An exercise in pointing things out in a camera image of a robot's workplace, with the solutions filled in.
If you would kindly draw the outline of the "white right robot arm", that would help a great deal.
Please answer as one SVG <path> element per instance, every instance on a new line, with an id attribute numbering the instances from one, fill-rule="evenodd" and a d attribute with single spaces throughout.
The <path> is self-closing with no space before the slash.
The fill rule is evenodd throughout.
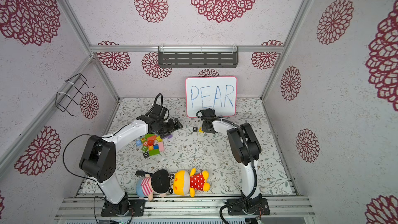
<path id="1" fill-rule="evenodd" d="M 241 198 L 236 202 L 225 204 L 221 210 L 240 206 L 248 211 L 262 200 L 257 168 L 262 148 L 253 128 L 248 123 L 236 124 L 222 116 L 216 116 L 215 110 L 211 108 L 198 111 L 196 116 L 208 122 L 215 132 L 227 136 L 232 155 L 241 165 Z"/>

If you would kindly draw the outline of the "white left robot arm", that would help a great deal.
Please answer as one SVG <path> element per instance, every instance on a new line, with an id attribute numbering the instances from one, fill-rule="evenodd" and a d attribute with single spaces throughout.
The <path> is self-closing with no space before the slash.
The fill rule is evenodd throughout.
<path id="1" fill-rule="evenodd" d="M 89 137 L 79 168 L 97 183 L 105 195 L 106 203 L 124 208 L 128 203 L 128 195 L 115 175 L 116 154 L 119 150 L 146 134 L 156 134 L 164 138 L 182 128 L 178 118 L 164 118 L 167 112 L 167 108 L 155 104 L 147 114 L 137 117 L 119 131 L 109 136 Z"/>

